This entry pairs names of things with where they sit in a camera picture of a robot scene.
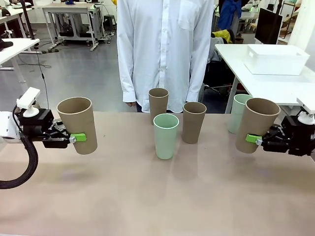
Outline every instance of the person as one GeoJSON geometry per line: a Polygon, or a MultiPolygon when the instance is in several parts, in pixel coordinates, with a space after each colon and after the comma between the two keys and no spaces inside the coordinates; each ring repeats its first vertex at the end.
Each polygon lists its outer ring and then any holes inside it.
{"type": "Polygon", "coordinates": [[[198,100],[210,48],[213,0],[118,0],[123,101],[149,112],[149,90],[169,91],[167,109],[198,100]]]}

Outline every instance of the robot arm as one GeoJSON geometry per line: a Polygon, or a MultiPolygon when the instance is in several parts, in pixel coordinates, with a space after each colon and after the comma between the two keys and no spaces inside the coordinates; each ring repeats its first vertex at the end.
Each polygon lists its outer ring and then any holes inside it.
{"type": "Polygon", "coordinates": [[[246,141],[262,146],[264,151],[310,156],[315,149],[315,108],[303,102],[307,99],[297,101],[302,106],[298,115],[284,117],[281,126],[274,124],[263,137],[248,134],[246,141]]]}
{"type": "Polygon", "coordinates": [[[43,142],[45,148],[67,148],[68,144],[86,141],[85,134],[69,134],[63,122],[54,119],[51,110],[34,107],[39,93],[40,90],[29,88],[17,99],[12,112],[0,112],[0,137],[7,143],[22,142],[29,154],[26,171],[17,179],[0,181],[0,189],[18,187],[34,174],[38,155],[33,142],[43,142]]]}

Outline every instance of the shirt sleeve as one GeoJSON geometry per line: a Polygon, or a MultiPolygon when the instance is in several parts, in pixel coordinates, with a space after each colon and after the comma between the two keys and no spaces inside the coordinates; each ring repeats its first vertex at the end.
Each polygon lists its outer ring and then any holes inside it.
{"type": "Polygon", "coordinates": [[[186,98],[187,102],[195,102],[198,100],[210,49],[212,15],[213,0],[205,0],[193,31],[192,56],[190,62],[191,76],[186,98]]]}
{"type": "Polygon", "coordinates": [[[123,101],[135,102],[135,92],[132,84],[133,71],[133,34],[128,0],[117,2],[117,49],[119,76],[123,89],[123,101]]]}

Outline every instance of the cardboard tube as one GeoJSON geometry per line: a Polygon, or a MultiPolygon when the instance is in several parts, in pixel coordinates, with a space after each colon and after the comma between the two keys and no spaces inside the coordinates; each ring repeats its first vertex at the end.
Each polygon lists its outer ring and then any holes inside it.
{"type": "Polygon", "coordinates": [[[168,91],[163,88],[154,88],[149,91],[151,124],[157,115],[166,113],[168,91]]]}
{"type": "Polygon", "coordinates": [[[264,136],[280,113],[280,107],[262,98],[249,99],[244,108],[240,129],[236,137],[236,148],[244,153],[253,153],[258,145],[246,141],[248,134],[264,136]]]}
{"type": "Polygon", "coordinates": [[[184,105],[184,123],[182,139],[185,143],[198,142],[201,126],[207,107],[200,102],[188,102],[184,105]]]}
{"type": "Polygon", "coordinates": [[[57,111],[70,134],[85,133],[85,142],[74,143],[77,153],[86,155],[97,149],[92,101],[85,97],[72,97],[60,102],[57,111]]]}

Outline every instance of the wall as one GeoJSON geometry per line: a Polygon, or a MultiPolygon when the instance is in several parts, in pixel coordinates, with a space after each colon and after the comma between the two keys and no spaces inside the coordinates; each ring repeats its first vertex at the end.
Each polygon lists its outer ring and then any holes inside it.
{"type": "MultiPolygon", "coordinates": [[[[50,4],[52,0],[33,0],[33,2],[35,6],[44,6],[44,5],[50,4]]],[[[104,4],[104,7],[101,7],[103,15],[107,15],[109,13],[110,15],[114,15],[115,18],[117,19],[116,6],[112,3],[112,1],[103,0],[102,2],[104,4]]],[[[43,15],[42,9],[40,8],[35,8],[35,10],[29,11],[28,15],[29,15],[29,19],[31,23],[45,23],[44,15],[43,15]]]]}
{"type": "Polygon", "coordinates": [[[315,28],[313,29],[311,40],[309,41],[305,52],[311,55],[310,59],[306,63],[306,66],[315,71],[315,28]]]}
{"type": "Polygon", "coordinates": [[[299,15],[296,19],[289,44],[298,46],[305,50],[315,28],[315,2],[314,0],[303,0],[299,15]]]}

